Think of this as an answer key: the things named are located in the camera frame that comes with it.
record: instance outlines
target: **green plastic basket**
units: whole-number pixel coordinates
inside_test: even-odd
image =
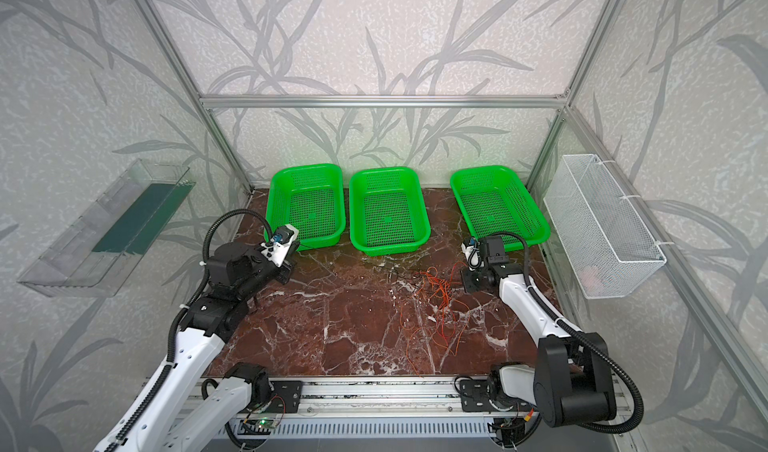
[[[429,227],[418,175],[407,167],[361,170],[350,179],[350,238],[371,256],[413,252]]]
[[[549,238],[549,224],[512,169],[486,166],[458,170],[451,176],[451,188],[474,237],[514,232],[530,246]],[[507,252],[521,248],[520,241],[504,237]]]
[[[272,177],[266,203],[272,228],[299,229],[299,250],[334,246],[346,227],[341,169],[333,164],[291,167]]]

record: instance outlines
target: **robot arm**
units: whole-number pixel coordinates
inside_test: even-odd
[[[616,399],[610,370],[614,366],[620,368],[609,359],[608,348],[599,334],[582,332],[538,290],[528,276],[528,246],[524,244],[526,263],[523,267],[510,263],[501,236],[465,240],[462,250],[470,265],[462,272],[466,292],[498,293],[538,346],[535,369],[511,364],[492,372],[489,380],[498,396],[521,398],[535,404],[550,427],[578,424],[601,429],[598,431],[621,432],[613,428],[617,426],[592,424],[615,418]],[[630,427],[628,420],[623,427],[629,427],[627,430],[636,427],[642,418],[642,398],[639,392],[636,395],[633,394],[635,413],[630,419],[634,425]]]
[[[205,264],[209,290],[189,304],[179,331],[172,328],[175,357],[166,357],[158,366],[94,452],[202,450],[240,410],[269,401],[272,389],[266,371],[239,363],[201,406],[171,428],[202,373],[245,318],[248,300],[272,279],[288,283],[293,269],[290,256],[299,247],[298,233],[293,226],[283,226],[269,242],[258,246],[228,242],[218,247]],[[166,372],[168,365],[172,366],[170,372]]]

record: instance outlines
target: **leaf pattern wallpaper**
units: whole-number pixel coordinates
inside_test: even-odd
[[[0,70],[0,450],[88,450],[163,357],[210,222],[246,196],[129,2],[0,0]],[[17,284],[139,158],[196,185],[118,294]]]
[[[154,0],[204,94],[561,94],[604,0]],[[288,166],[526,176],[553,110],[217,110],[256,184]]]
[[[576,106],[768,367],[768,0],[627,0]],[[566,128],[557,158],[585,150]],[[548,243],[582,325],[636,378],[646,450],[768,450],[768,430],[659,271],[626,298],[586,301]]]

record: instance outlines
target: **black cable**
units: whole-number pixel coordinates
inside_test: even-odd
[[[470,267],[472,267],[472,268],[477,268],[477,267],[479,267],[479,266],[480,266],[480,256],[479,256],[479,255],[478,255],[478,263],[477,263],[477,265],[472,265],[472,257],[474,257],[475,255],[478,255],[478,249],[477,249],[477,247],[475,247],[475,248],[472,250],[472,253],[471,253],[471,254],[469,254],[469,257],[467,258],[467,265],[469,265],[469,266],[470,266]]]
[[[461,392],[458,389],[458,386],[456,385],[456,381],[459,379],[469,379],[469,380],[475,380],[475,379],[469,377],[468,375],[457,375],[456,377],[453,378],[453,389],[456,390],[456,394],[460,395],[461,397],[465,397],[467,399],[474,399],[473,396],[466,395],[465,393]]]
[[[200,393],[203,395],[203,400],[208,398],[208,385],[213,385],[214,388],[217,388],[219,386],[219,383],[216,382],[216,380],[213,380],[212,378],[207,378],[207,379],[203,380],[203,383],[200,385]],[[243,426],[245,427],[246,430],[248,430],[252,434],[256,434],[255,429],[247,426],[245,423],[243,423]],[[239,450],[254,450],[255,448],[259,447],[259,445],[261,445],[264,442],[264,440],[259,440],[259,443],[258,443],[257,446],[250,447],[248,445],[248,443],[246,443],[246,442],[240,440],[239,438],[237,438],[237,436],[235,435],[234,430],[232,430],[232,426],[230,425],[229,421],[227,421],[224,424],[224,429],[226,431],[226,436],[228,438],[230,438],[232,443],[235,444]]]
[[[518,402],[518,410],[517,410],[518,414],[520,413],[519,405],[520,405],[520,403]],[[525,435],[523,436],[523,438],[521,438],[517,442],[514,442],[512,447],[517,447],[520,444],[522,444],[523,442],[525,442],[526,440],[528,440],[529,438],[531,438],[531,436],[536,431],[536,429],[541,424],[541,422],[542,422],[542,415],[541,414],[537,414],[536,418],[534,419],[533,424],[531,425],[531,428],[528,429],[527,432],[525,432]],[[520,424],[515,424],[515,425],[509,426],[509,427],[504,427],[504,426],[500,426],[500,425],[496,425],[496,424],[487,424],[487,426],[488,426],[488,428],[494,429],[494,430],[512,430],[512,429],[516,429],[516,428],[520,428],[520,427],[525,427],[526,423],[527,422],[521,422]],[[499,446],[499,447],[501,447],[503,449],[509,449],[510,448],[510,447],[505,447],[504,443],[501,442],[498,438],[495,438],[495,437],[491,437],[491,438],[493,439],[494,443],[496,443],[497,446]]]
[[[223,224],[224,221],[228,218],[241,215],[249,215],[259,219],[259,221],[264,225],[266,234],[272,237],[272,227],[270,227],[270,224],[266,221],[266,219],[255,210],[251,210],[249,208],[236,208],[235,210],[230,210],[229,212],[223,214],[221,217],[218,217],[208,228],[208,233],[205,235],[205,239],[203,240],[203,262],[208,262],[208,258],[210,258],[210,242],[214,239],[214,235],[216,234],[218,227],[221,226],[221,224]],[[205,268],[205,272],[203,273],[203,278],[200,281],[200,284],[197,286],[197,289],[186,303],[187,307],[182,308],[179,313],[176,314],[176,317],[174,317],[174,321],[170,324],[170,329],[168,331],[168,355],[166,356],[166,361],[170,363],[163,366],[163,370],[160,372],[158,380],[156,380],[152,385],[152,389],[149,390],[147,396],[144,397],[136,410],[134,410],[134,412],[130,415],[129,419],[125,421],[123,427],[120,428],[120,431],[115,436],[117,441],[112,442],[109,446],[107,446],[107,448],[104,449],[104,452],[114,452],[118,447],[122,445],[123,441],[128,436],[130,429],[136,424],[147,407],[149,407],[149,404],[152,402],[152,399],[154,399],[155,395],[158,394],[160,388],[163,387],[165,379],[168,378],[171,369],[174,367],[172,363],[176,357],[176,333],[179,328],[179,323],[181,323],[181,319],[184,318],[184,315],[187,313],[188,307],[203,294],[203,291],[208,285],[209,280],[210,272],[208,272],[208,268]]]
[[[528,243],[525,241],[525,239],[513,232],[496,232],[495,234],[492,234],[492,236],[510,236],[520,241],[520,243],[523,245],[523,280],[525,281],[525,287],[528,288],[528,293],[531,294],[533,300],[536,301],[538,306],[541,307],[557,325],[559,325],[564,331],[568,332],[571,337],[575,338],[582,346],[584,346],[584,348],[588,348],[593,354],[597,355],[600,357],[600,359],[605,361],[608,366],[613,369],[614,372],[616,372],[616,375],[619,376],[619,379],[621,379],[621,381],[627,385],[627,389],[632,396],[632,402],[634,403],[632,415],[628,419],[626,419],[621,424],[616,425],[596,424],[594,422],[590,422],[587,424],[580,424],[579,426],[585,429],[593,430],[595,432],[600,432],[602,434],[624,434],[639,426],[643,419],[645,408],[643,405],[643,396],[640,395],[638,386],[634,384],[629,374],[627,374],[627,372],[625,372],[621,366],[616,363],[616,361],[603,353],[603,351],[601,351],[597,345],[592,343],[592,341],[587,338],[584,332],[577,331],[568,325],[565,320],[559,317],[558,314],[553,311],[549,305],[544,300],[542,300],[541,297],[539,297],[539,295],[534,290],[533,285],[531,284],[531,278],[528,274],[531,267],[531,257],[530,251],[528,250]]]

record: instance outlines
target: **brown marble tabletop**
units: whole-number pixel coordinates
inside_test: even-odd
[[[258,294],[207,374],[221,376],[239,361],[263,365],[273,376],[484,374],[502,362],[533,365],[536,347],[512,310],[492,294],[464,293],[458,274],[469,232],[451,189],[423,193],[432,227],[427,244],[369,257],[352,246],[348,227],[337,246],[298,252],[290,282]],[[256,190],[249,207],[266,212],[267,194]],[[246,216],[237,240],[264,240],[256,224]],[[511,257],[522,263],[522,252]],[[451,303],[441,308],[443,294],[430,297],[421,272],[432,267],[449,280],[457,262],[446,287]],[[532,278],[559,308],[535,246]]]

